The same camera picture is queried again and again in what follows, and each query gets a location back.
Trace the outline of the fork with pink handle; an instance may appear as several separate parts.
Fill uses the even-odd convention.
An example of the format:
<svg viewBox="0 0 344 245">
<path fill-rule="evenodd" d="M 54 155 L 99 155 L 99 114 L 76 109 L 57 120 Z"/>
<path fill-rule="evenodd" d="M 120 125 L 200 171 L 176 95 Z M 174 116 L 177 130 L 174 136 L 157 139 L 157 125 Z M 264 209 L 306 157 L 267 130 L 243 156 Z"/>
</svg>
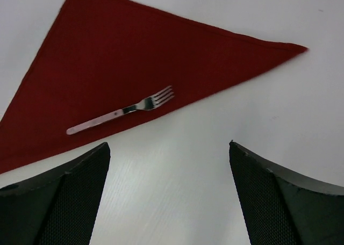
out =
<svg viewBox="0 0 344 245">
<path fill-rule="evenodd" d="M 83 130 L 111 121 L 113 119 L 117 119 L 119 117 L 125 116 L 132 112 L 151 111 L 151 110 L 157 109 L 161 105 L 170 101 L 172 98 L 174 98 L 174 92 L 173 92 L 172 86 L 170 85 L 162 89 L 161 91 L 142 99 L 140 102 L 136 104 L 130 105 L 123 109 L 117 109 L 110 113 L 104 114 L 97 118 L 94 118 L 89 121 L 78 124 L 76 126 L 73 126 L 66 130 L 66 134 L 73 135 Z"/>
</svg>

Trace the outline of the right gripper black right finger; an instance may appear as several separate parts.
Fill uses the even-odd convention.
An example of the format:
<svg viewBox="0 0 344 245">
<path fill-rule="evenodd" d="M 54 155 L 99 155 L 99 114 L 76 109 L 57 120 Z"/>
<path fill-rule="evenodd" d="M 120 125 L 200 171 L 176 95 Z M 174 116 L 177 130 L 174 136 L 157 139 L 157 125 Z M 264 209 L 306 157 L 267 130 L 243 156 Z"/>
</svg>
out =
<svg viewBox="0 0 344 245">
<path fill-rule="evenodd" d="M 231 141 L 229 162 L 251 244 L 343 244 L 343 187 Z"/>
</svg>

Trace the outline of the dark red cloth napkin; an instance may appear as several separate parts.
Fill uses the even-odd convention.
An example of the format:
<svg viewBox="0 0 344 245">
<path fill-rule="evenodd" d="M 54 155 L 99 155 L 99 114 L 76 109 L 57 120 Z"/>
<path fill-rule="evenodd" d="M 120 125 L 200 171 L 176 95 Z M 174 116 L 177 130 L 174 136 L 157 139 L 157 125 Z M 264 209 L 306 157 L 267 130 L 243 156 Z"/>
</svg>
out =
<svg viewBox="0 0 344 245">
<path fill-rule="evenodd" d="M 130 0 L 65 0 L 1 120 L 1 172 L 154 120 L 305 51 Z M 174 98 L 157 109 L 66 134 L 170 85 Z"/>
</svg>

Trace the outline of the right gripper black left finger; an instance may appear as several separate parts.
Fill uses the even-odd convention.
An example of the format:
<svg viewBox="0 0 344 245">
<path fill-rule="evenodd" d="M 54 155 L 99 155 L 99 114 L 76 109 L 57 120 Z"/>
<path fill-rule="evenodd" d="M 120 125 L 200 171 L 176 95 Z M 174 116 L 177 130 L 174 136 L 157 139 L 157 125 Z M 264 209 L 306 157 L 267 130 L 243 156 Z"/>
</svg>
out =
<svg viewBox="0 0 344 245">
<path fill-rule="evenodd" d="M 1 188 L 1 244 L 89 244 L 110 165 L 103 142 Z"/>
</svg>

